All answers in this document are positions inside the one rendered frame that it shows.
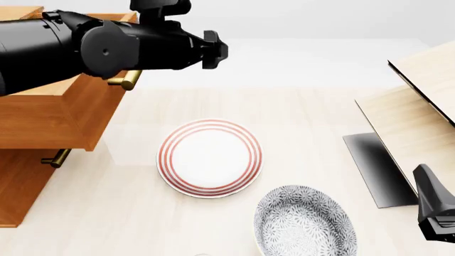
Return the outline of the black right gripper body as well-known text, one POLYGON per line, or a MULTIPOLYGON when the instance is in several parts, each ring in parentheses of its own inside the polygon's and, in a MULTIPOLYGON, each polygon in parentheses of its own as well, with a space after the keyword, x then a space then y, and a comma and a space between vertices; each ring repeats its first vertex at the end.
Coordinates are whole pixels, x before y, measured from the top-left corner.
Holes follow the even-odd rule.
POLYGON ((418 213, 419 228, 426 240, 455 243, 455 210, 418 213))

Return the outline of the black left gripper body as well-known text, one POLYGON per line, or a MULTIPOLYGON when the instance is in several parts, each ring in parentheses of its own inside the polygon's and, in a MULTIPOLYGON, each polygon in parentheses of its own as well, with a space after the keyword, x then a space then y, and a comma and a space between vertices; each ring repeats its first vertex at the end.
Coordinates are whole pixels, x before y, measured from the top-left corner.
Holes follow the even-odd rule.
POLYGON ((204 70, 214 70, 228 58, 228 45, 220 40, 216 31, 204 31, 203 38, 195 39, 195 47, 204 70))

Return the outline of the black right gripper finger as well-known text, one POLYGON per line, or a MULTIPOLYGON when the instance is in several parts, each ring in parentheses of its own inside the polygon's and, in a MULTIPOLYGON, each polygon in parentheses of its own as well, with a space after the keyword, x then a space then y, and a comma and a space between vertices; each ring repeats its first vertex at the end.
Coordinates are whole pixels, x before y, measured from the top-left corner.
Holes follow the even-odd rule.
POLYGON ((413 171, 418 193, 418 222, 427 218, 455 222, 455 196, 442 185, 434 172, 420 164, 413 171))

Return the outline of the wooden drawer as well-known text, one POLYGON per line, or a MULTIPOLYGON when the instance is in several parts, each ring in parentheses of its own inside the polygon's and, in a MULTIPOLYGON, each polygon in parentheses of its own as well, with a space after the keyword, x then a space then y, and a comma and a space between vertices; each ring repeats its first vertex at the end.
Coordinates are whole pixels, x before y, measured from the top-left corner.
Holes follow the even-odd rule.
POLYGON ((55 171, 56 149, 0 149, 0 228, 17 228, 55 171))
POLYGON ((92 151, 125 91, 83 74, 54 18, 0 21, 0 149, 92 151))

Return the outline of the pale wood shelf black supports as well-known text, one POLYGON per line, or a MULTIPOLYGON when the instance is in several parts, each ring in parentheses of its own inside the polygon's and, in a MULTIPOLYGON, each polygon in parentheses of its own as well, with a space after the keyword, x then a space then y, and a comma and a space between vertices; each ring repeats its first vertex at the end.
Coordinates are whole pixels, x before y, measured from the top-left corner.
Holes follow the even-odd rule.
POLYGON ((378 208, 414 206, 426 164, 455 195, 455 41, 388 65, 405 84, 355 101, 373 128, 344 136, 378 208))

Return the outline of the white plate with red rings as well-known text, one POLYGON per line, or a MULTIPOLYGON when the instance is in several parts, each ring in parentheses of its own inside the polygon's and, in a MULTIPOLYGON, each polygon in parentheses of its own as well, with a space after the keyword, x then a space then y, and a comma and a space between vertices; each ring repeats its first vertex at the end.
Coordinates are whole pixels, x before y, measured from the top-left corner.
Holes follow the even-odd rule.
POLYGON ((194 198, 237 193, 261 174, 264 151, 246 127, 224 119, 199 119, 170 133, 156 153, 160 177, 194 198))

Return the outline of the grey patterned bowl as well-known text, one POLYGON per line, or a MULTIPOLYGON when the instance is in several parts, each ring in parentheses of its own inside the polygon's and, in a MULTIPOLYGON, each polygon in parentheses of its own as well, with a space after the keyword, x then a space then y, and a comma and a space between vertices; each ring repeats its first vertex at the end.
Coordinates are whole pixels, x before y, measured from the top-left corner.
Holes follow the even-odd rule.
POLYGON ((317 189, 272 189, 255 208, 253 230, 262 256, 357 256, 355 229, 342 207, 317 189))

